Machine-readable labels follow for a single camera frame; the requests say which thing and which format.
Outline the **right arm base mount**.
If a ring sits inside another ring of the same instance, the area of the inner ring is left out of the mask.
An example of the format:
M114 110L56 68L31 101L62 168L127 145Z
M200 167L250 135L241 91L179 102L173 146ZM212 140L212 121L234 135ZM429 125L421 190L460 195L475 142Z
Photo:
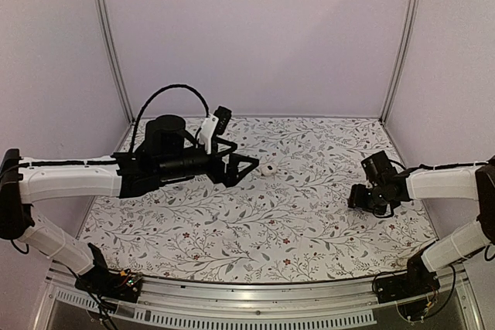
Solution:
M383 272L372 280L378 303L395 303L398 314L409 323L424 321L437 302L440 283L436 274L418 281L407 273Z

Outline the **floral patterned table mat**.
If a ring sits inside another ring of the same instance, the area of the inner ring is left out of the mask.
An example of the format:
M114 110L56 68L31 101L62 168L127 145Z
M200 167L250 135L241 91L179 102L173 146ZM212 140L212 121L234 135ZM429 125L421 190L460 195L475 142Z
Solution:
M397 158L372 119L235 118L226 136L260 165L237 186L207 177L137 199L98 198L80 240L108 265L195 281L307 282L401 270L435 239L422 204L390 219L347 207L361 161ZM277 167L263 176L262 165Z

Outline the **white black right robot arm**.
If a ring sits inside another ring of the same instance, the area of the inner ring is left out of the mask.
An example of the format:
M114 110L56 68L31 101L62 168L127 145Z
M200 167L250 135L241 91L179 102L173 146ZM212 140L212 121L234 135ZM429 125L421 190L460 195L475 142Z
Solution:
M403 202L424 199L471 199L478 202L474 221L416 253L407 262L400 289L415 296L428 286L435 272L467 259L494 244L494 159L448 165L419 165L398 171L384 151L361 165L368 184L351 187L348 207L386 219Z

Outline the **cream earbud charging case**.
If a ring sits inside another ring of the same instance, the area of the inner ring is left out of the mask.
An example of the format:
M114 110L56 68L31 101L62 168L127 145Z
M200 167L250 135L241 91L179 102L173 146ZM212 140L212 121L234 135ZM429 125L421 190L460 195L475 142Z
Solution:
M274 175L277 172L277 167L271 164L262 165L260 167L260 172L263 176Z

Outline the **front aluminium rail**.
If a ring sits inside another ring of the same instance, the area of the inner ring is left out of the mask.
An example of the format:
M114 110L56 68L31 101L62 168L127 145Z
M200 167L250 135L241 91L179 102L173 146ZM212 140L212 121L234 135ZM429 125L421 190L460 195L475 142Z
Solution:
M53 264L34 329L485 329L460 265L439 273L425 319L416 296L380 302L374 277L304 284L220 284L147 277L135 303L112 301L101 312L78 291L69 271Z

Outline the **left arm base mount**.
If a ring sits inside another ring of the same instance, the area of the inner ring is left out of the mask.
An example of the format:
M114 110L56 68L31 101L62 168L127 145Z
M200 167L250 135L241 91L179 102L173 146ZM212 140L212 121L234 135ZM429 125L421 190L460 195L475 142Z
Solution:
M143 274L130 269L112 271L99 248L88 244L94 266L85 274L78 274L75 288L104 298L136 303L142 291Z

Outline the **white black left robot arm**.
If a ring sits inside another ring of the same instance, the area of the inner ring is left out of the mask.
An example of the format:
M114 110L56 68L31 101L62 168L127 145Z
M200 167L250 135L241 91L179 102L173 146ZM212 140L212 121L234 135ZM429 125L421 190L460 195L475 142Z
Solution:
M229 120L210 114L192 135L183 118L162 115L146 124L137 149L96 159L35 160L9 149L1 163L1 238L36 248L84 277L98 294L109 294L115 279L101 251L33 211L33 204L79 196L133 199L198 175L236 186L259 161L239 155L237 145L223 139Z

